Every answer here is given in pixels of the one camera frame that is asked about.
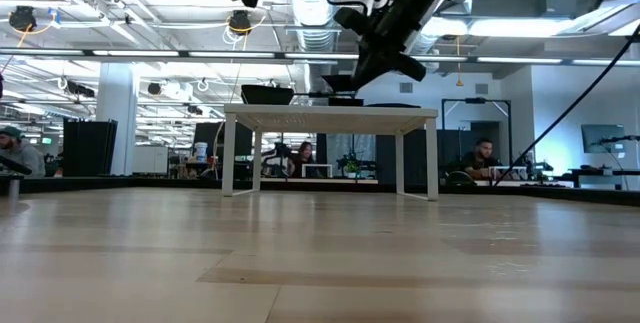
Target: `woman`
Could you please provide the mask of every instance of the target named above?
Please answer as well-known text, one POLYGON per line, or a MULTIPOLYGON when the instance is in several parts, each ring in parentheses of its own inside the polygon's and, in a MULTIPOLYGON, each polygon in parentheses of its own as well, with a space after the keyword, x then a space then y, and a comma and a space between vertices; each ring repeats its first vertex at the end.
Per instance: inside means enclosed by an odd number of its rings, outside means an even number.
MULTIPOLYGON (((303 142, 298 148, 298 154, 289 158, 287 173, 291 178, 302 178, 302 165, 313 164, 313 146, 309 142, 303 142)), ((307 177, 316 176, 315 169, 307 168, 307 177)))

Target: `ceiling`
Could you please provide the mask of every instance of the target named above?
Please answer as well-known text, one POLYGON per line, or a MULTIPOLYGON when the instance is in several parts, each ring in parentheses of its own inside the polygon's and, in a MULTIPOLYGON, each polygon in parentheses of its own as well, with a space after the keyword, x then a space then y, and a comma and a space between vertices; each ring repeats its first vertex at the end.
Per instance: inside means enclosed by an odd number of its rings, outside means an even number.
MULTIPOLYGON (((459 37, 440 37, 433 46, 431 54, 441 55, 490 55, 525 57, 602 57, 615 54, 623 44, 623 37, 609 36, 612 30, 633 22, 631 18, 621 19, 623 14, 614 14, 589 24, 578 26, 579 16, 594 11, 599 0, 542 0, 546 11, 543 13, 528 11, 532 0, 473 0, 472 9, 460 14, 455 9, 441 12, 445 30, 452 21, 462 25, 465 34, 459 37), (502 37, 471 34, 474 24, 489 19, 554 20, 569 22, 562 38, 558 37, 502 37), (598 27, 607 23, 606 32, 598 32, 598 27)), ((32 5, 37 18, 38 34, 28 35, 20 44, 23 48, 69 48, 69 49, 144 49, 144 50, 185 50, 185 51, 266 51, 295 52, 301 50, 300 37, 305 34, 296 19, 296 0, 261 0, 258 8, 249 10, 254 29, 245 39, 229 33, 227 19, 234 10, 245 9, 237 0, 0 0, 0 17, 8 17, 16 5, 32 5)), ((317 13, 318 4, 314 1, 307 14, 317 13)), ((638 4, 628 4, 624 14, 633 17, 638 4)), ((318 32, 329 29, 335 32, 334 52, 357 52, 357 36, 351 31, 343 31, 339 26, 328 22, 328 26, 318 32)), ((21 41, 21 32, 14 31, 8 20, 0 18, 0 47, 16 47, 21 41)), ((5 99, 27 99, 49 101, 50 104, 29 105, 25 109, 16 104, 4 104, 4 124, 10 121, 23 122, 36 120, 47 122, 44 126, 57 125, 60 117, 91 119, 95 115, 95 100, 78 99, 66 93, 65 81, 70 80, 98 92, 100 62, 92 60, 65 60, 60 57, 37 57, 0 55, 0 68, 8 63, 5 77, 5 99), (56 104, 79 100, 81 104, 56 104)), ((167 117, 219 119, 223 115, 213 107, 205 112, 205 117, 194 116, 186 112, 186 107, 176 104, 174 107, 154 105, 157 102, 178 100, 177 97, 162 94, 152 96, 147 92, 150 83, 190 85, 192 93, 187 99, 195 105, 206 102, 223 104, 240 102, 239 87, 242 84, 280 84, 293 87, 296 92, 308 92, 308 77, 305 77, 304 62, 285 62, 287 64, 252 64, 216 62, 162 62, 161 60, 138 62, 136 69, 141 77, 140 88, 140 124, 159 126, 172 132, 169 122, 144 121, 144 118, 167 117)), ((340 63, 329 67, 332 72, 352 69, 353 63, 340 63)), ((464 72, 486 72, 496 77, 508 71, 504 64, 463 64, 464 72)), ((433 74, 446 75, 458 70, 458 64, 440 63, 432 69, 433 74)), ((33 129, 42 130, 42 124, 33 129)), ((189 128, 180 131, 189 133, 189 128)), ((139 130, 139 141, 157 135, 149 134, 146 129, 139 130)), ((172 143, 181 144, 177 139, 172 143)))

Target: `wall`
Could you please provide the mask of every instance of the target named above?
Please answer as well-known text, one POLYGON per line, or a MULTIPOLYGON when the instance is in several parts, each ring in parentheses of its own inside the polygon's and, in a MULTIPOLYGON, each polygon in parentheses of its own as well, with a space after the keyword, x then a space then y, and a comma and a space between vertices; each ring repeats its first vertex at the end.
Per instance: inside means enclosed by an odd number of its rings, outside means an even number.
MULTIPOLYGON (((482 97, 487 99, 501 99, 500 82, 494 81, 488 73, 468 73, 462 75, 463 87, 456 86, 457 74, 441 77, 428 74, 422 82, 414 82, 404 75, 387 73, 380 76, 358 92, 358 98, 364 99, 365 104, 376 103, 405 103, 423 108, 438 109, 438 129, 441 127, 442 112, 440 111, 443 98, 473 98, 476 97, 475 85, 488 83, 489 94, 482 97), (400 93, 401 82, 414 82, 413 93, 400 93)), ((453 103, 447 103, 449 109, 453 103)), ((464 127, 469 129, 473 121, 502 121, 504 115, 493 105, 459 104, 447 115, 447 129, 464 127)))
MULTIPOLYGON (((535 139, 533 118, 533 85, 531 66, 526 66, 500 82, 502 98, 511 100, 511 124, 513 159, 516 159, 535 139)), ((508 129, 500 130, 503 147, 508 145, 508 129)), ((507 150, 503 150, 502 161, 509 162, 507 150)))
MULTIPOLYGON (((536 66, 532 69, 535 135, 542 132, 602 72, 599 67, 536 66)), ((606 154, 585 154, 582 124, 622 124, 626 134, 640 134, 640 82, 638 68, 614 68, 584 101, 536 147, 538 160, 546 159, 562 174, 581 164, 616 166, 606 154)), ((635 143, 626 143, 624 168, 638 169, 635 143)), ((637 180, 630 179, 630 185, 637 180)))

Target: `wooden floor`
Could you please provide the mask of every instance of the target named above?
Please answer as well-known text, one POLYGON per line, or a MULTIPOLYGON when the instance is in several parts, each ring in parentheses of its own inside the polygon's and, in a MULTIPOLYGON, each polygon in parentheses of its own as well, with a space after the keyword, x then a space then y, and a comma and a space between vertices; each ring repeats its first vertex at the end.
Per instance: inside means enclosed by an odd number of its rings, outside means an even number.
POLYGON ((120 189, 0 203, 0 322, 640 322, 640 210, 120 189))

